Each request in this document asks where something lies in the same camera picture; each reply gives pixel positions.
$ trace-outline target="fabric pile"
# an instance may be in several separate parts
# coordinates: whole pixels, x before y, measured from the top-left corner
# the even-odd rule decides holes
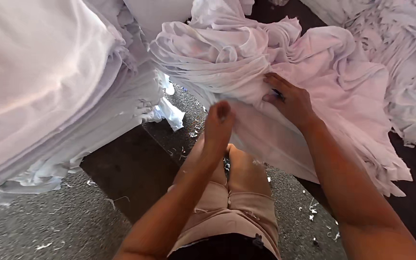
[[[190,20],[194,0],[124,0],[144,32],[152,41],[161,32],[164,22]],[[250,15],[255,0],[240,0],[245,15]]]
[[[390,74],[386,112],[406,145],[416,144],[416,0],[301,0],[329,25],[353,33]]]
[[[204,106],[230,99],[233,142],[258,159],[318,183],[298,129],[271,104],[263,74],[276,72],[309,91],[316,113],[345,152],[384,195],[405,196],[391,181],[412,180],[387,133],[383,111],[388,71],[369,62],[348,30],[320,27],[300,37],[297,19],[261,24],[246,19],[239,0],[195,0],[192,20],[166,22],[150,43],[171,81]]]
[[[0,0],[0,205],[59,189],[142,122],[182,127],[147,49],[123,0]]]

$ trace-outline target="white cloth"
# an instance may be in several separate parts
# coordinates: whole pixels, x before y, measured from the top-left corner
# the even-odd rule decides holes
[[[301,1],[327,24],[350,30],[369,60],[388,68],[385,109],[404,142],[416,144],[416,0]]]
[[[182,125],[182,119],[185,112],[182,112],[177,107],[173,106],[165,97],[162,97],[158,105],[153,110],[153,118],[149,122],[160,122],[166,119],[173,131],[177,131],[184,127]]]
[[[195,0],[189,24],[164,23],[150,44],[153,59],[205,106],[234,99],[233,140],[242,149],[318,183],[302,134],[261,100],[269,92],[263,74],[274,71],[309,91],[316,113],[380,192],[405,196],[391,182],[412,178],[387,135],[388,72],[368,62],[349,31],[320,27],[300,38],[297,19],[261,24],[244,17],[239,0]]]
[[[161,32],[164,22],[190,19],[190,10],[194,0],[124,0],[131,14],[142,28],[146,39],[152,41]],[[251,14],[254,0],[241,0],[246,15]]]
[[[100,9],[89,8],[95,12]],[[114,52],[109,56],[97,84],[105,94],[71,125],[37,143],[17,160],[0,166],[0,205],[9,205],[20,194],[60,188],[68,172],[81,170],[79,164],[84,156],[153,118],[152,110],[163,96],[162,82],[149,59],[137,22],[127,8],[114,10],[118,9],[118,29],[129,33],[125,43],[129,53]],[[106,15],[97,14],[103,25],[111,24]]]
[[[0,0],[0,167],[91,109],[107,91],[98,87],[107,57],[123,44],[80,0]]]

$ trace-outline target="shorts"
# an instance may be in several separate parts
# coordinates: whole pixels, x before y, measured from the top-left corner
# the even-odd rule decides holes
[[[221,184],[209,182],[171,252],[217,234],[239,233],[249,237],[259,234],[264,246],[280,259],[274,210],[270,197],[252,192],[229,194]]]

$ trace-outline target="person's right hand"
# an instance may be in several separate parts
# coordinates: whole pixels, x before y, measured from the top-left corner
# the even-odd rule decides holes
[[[222,100],[210,107],[205,120],[205,158],[212,159],[215,163],[222,159],[231,138],[234,122],[235,113],[227,101]]]
[[[320,121],[312,110],[311,99],[305,89],[294,86],[274,72],[264,76],[264,82],[272,85],[284,99],[282,100],[278,95],[265,95],[263,100],[273,104],[299,130],[302,131],[307,126]]]

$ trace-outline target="concrete floor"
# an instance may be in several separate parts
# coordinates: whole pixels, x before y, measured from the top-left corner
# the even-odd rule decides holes
[[[0,260],[111,259],[131,223],[88,180],[70,174],[60,190],[0,207]]]

